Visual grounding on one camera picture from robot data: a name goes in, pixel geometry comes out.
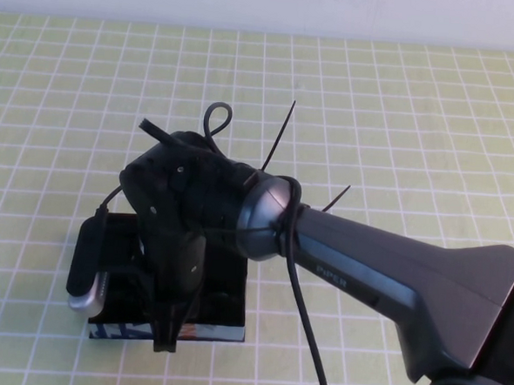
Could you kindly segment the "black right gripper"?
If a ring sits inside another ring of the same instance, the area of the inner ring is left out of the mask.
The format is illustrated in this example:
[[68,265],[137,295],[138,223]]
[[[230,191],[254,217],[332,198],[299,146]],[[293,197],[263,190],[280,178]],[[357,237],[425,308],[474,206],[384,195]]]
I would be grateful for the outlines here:
[[158,301],[151,314],[155,352],[174,353],[179,332],[190,312],[187,303],[203,281],[206,238],[178,222],[139,219],[141,253],[137,264],[152,280]]

